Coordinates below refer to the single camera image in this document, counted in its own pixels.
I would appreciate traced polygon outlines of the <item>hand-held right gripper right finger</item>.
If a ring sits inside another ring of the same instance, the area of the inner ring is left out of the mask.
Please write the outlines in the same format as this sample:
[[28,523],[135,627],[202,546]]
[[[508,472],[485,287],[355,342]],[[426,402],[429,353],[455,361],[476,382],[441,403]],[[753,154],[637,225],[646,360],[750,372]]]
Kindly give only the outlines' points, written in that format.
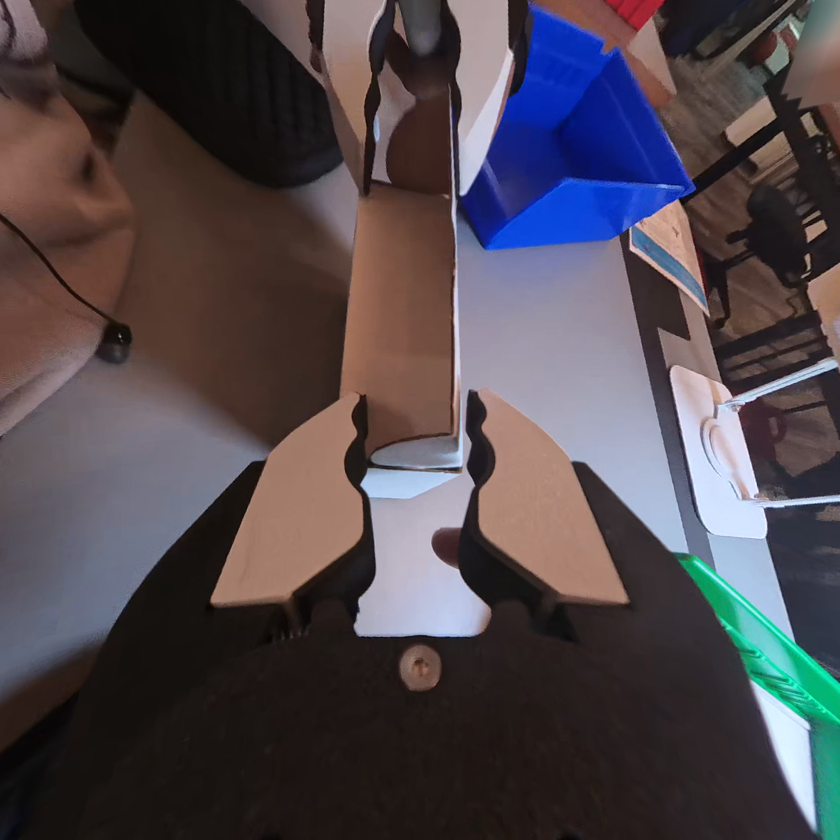
[[490,607],[627,606],[629,597],[571,458],[487,388],[470,391],[465,430],[474,482],[458,568]]

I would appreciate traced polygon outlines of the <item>white cardboard box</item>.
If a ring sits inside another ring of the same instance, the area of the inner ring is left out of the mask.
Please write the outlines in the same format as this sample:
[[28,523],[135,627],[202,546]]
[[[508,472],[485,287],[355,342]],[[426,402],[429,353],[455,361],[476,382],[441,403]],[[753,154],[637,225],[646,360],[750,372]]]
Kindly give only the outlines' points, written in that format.
[[340,393],[366,398],[371,498],[412,499],[464,466],[455,163],[446,65],[391,32],[370,191],[353,239]]

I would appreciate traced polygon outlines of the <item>blue plastic bin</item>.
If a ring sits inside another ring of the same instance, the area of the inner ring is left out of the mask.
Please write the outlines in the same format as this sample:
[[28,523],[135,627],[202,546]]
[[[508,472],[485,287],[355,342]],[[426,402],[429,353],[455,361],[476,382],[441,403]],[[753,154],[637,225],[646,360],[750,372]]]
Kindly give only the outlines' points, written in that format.
[[692,181],[619,48],[531,5],[528,56],[460,203],[486,250],[599,242]]

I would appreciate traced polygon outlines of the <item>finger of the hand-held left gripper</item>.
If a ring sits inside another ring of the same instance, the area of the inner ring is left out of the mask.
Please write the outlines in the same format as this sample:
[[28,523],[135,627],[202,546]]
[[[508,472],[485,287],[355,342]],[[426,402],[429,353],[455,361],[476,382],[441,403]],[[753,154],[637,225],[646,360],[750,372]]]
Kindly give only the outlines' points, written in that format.
[[515,45],[527,1],[449,1],[458,34],[455,87],[458,194],[465,196],[483,165],[510,92]]
[[393,31],[393,1],[308,2],[311,63],[327,93],[332,126],[361,196],[371,189],[380,75]]

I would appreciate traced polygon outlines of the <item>black office chair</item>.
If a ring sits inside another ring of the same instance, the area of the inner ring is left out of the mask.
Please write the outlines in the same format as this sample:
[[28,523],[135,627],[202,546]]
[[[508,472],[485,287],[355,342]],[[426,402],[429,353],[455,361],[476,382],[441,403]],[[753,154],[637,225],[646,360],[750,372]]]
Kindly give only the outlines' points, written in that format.
[[838,263],[827,232],[809,240],[795,206],[778,188],[756,186],[746,209],[749,225],[727,237],[730,245],[743,241],[746,248],[723,262],[724,271],[756,258],[772,270],[782,287],[795,289]]

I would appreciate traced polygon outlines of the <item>black mat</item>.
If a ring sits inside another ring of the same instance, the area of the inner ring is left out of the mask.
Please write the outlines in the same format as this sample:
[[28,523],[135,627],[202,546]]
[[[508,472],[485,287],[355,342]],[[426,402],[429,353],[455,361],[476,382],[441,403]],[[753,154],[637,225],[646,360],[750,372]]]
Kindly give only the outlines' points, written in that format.
[[343,162],[327,95],[236,1],[80,1],[80,27],[109,60],[231,171],[303,186]]

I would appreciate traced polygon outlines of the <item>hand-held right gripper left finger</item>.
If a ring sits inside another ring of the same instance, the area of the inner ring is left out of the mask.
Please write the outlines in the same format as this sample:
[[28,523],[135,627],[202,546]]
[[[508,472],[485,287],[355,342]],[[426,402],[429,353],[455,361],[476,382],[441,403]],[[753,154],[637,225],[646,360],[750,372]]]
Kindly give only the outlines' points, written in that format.
[[366,400],[350,393],[269,454],[211,595],[213,607],[281,604],[349,610],[375,577]]

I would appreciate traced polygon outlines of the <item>paper sheet with blue print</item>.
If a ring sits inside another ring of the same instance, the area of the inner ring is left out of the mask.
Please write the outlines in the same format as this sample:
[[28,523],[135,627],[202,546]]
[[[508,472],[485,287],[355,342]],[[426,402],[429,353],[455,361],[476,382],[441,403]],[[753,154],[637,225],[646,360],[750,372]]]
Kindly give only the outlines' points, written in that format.
[[631,252],[684,292],[708,317],[707,288],[690,221],[674,201],[628,229]]

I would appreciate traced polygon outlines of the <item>white desk stand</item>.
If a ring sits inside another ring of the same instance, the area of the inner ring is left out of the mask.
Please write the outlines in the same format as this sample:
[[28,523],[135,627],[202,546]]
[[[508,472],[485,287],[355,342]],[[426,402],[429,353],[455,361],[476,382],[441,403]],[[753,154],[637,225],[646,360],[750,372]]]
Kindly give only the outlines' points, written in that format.
[[739,413],[749,403],[785,387],[838,369],[828,358],[740,395],[680,365],[669,370],[697,516],[714,536],[765,539],[769,509],[836,505],[837,494],[772,500],[760,494]]

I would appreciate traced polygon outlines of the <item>green plastic bin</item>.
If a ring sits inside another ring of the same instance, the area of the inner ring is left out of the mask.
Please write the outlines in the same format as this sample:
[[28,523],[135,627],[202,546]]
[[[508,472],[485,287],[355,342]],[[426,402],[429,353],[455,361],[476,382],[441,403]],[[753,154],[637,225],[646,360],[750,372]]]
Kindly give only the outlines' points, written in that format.
[[818,837],[838,839],[838,681],[710,566],[676,558],[738,650],[795,803]]

